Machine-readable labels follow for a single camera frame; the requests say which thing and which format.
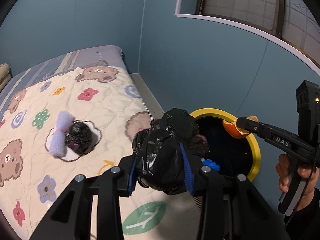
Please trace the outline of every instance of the white window trim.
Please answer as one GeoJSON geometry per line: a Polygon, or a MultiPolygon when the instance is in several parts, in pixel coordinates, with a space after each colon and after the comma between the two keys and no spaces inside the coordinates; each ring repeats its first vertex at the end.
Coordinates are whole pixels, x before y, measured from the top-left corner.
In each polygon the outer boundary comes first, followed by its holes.
{"type": "Polygon", "coordinates": [[[297,58],[299,58],[301,61],[303,61],[309,68],[311,68],[319,77],[320,77],[320,69],[316,64],[314,64],[308,57],[306,57],[304,54],[302,54],[300,51],[289,45],[288,43],[276,38],[275,36],[266,33],[262,30],[256,29],[254,27],[251,27],[249,25],[245,25],[242,23],[222,19],[222,18],[217,18],[217,17],[210,17],[210,16],[205,16],[205,15],[194,15],[194,14],[180,14],[180,9],[181,9],[181,2],[182,0],[177,0],[176,3],[176,8],[175,8],[175,13],[174,16],[176,17],[182,17],[182,18],[192,18],[192,19],[200,19],[200,20],[206,20],[206,21],[212,21],[212,22],[218,22],[222,24],[227,24],[233,27],[237,27],[243,30],[246,30],[248,32],[257,34],[269,41],[274,42],[275,44],[281,46],[282,48],[286,49],[293,55],[295,55],[297,58]]]}

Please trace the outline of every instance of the red flower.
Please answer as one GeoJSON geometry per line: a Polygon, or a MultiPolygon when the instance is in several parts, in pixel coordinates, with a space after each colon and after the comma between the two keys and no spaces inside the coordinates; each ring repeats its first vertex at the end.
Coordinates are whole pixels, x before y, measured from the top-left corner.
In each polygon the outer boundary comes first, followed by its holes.
{"type": "Polygon", "coordinates": [[[0,122],[0,128],[1,128],[1,126],[4,125],[4,123],[5,123],[5,119],[3,119],[3,120],[0,122]]]}
{"type": "Polygon", "coordinates": [[[23,210],[20,208],[20,202],[17,201],[16,207],[13,209],[14,219],[18,221],[19,226],[22,227],[22,221],[26,219],[23,210]]]}
{"type": "Polygon", "coordinates": [[[98,94],[98,92],[98,90],[87,88],[78,96],[78,100],[90,101],[94,95],[98,94]]]}

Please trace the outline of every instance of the bed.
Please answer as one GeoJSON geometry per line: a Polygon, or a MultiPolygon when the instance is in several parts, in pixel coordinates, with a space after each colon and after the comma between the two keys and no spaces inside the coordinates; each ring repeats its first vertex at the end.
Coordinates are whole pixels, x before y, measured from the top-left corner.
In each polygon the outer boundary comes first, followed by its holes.
{"type": "MultiPolygon", "coordinates": [[[[77,174],[100,175],[130,155],[133,136],[152,118],[117,46],[82,49],[34,66],[10,80],[0,102],[0,209],[22,240],[77,174]],[[96,135],[90,153],[49,154],[60,111],[96,135]]],[[[132,197],[120,199],[120,208],[125,239],[196,239],[200,211],[188,193],[168,196],[137,185],[132,197]]]]}

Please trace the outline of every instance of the orange peel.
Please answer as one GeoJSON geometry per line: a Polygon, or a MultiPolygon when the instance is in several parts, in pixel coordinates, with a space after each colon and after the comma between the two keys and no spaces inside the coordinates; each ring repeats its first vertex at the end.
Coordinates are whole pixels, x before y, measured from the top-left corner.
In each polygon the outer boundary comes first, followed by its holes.
{"type": "MultiPolygon", "coordinates": [[[[254,115],[250,115],[249,117],[247,117],[247,119],[259,122],[258,118],[254,115]]],[[[227,133],[230,134],[233,138],[243,139],[250,134],[249,131],[237,127],[236,121],[228,122],[226,120],[222,120],[222,124],[227,133]]]]}

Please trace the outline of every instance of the finger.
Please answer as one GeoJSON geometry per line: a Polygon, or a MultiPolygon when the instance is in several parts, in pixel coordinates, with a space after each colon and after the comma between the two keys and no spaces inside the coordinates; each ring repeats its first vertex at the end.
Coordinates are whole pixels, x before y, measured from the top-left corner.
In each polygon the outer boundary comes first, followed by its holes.
{"type": "MultiPolygon", "coordinates": [[[[298,174],[299,174],[302,178],[307,179],[307,178],[309,178],[309,176],[310,176],[311,169],[312,169],[312,167],[311,167],[310,165],[302,165],[302,166],[299,166],[299,167],[298,167],[298,174]]],[[[317,180],[317,179],[318,179],[318,176],[319,176],[319,171],[318,171],[317,168],[315,168],[315,169],[313,170],[313,173],[312,173],[312,175],[311,175],[310,180],[311,180],[311,181],[317,180]]]]}
{"type": "Polygon", "coordinates": [[[280,176],[281,184],[282,184],[283,186],[287,186],[288,183],[289,183],[289,178],[288,178],[287,175],[284,174],[284,172],[283,172],[283,170],[282,170],[282,168],[281,168],[281,166],[280,166],[279,163],[276,165],[276,172],[277,172],[278,175],[280,176]]]}
{"type": "Polygon", "coordinates": [[[290,166],[290,160],[287,154],[280,154],[279,156],[279,164],[280,167],[284,173],[285,176],[288,176],[289,174],[289,166],[290,166]]]}
{"type": "Polygon", "coordinates": [[[279,189],[284,193],[288,193],[289,191],[288,186],[283,185],[281,179],[279,179],[279,189]]]}

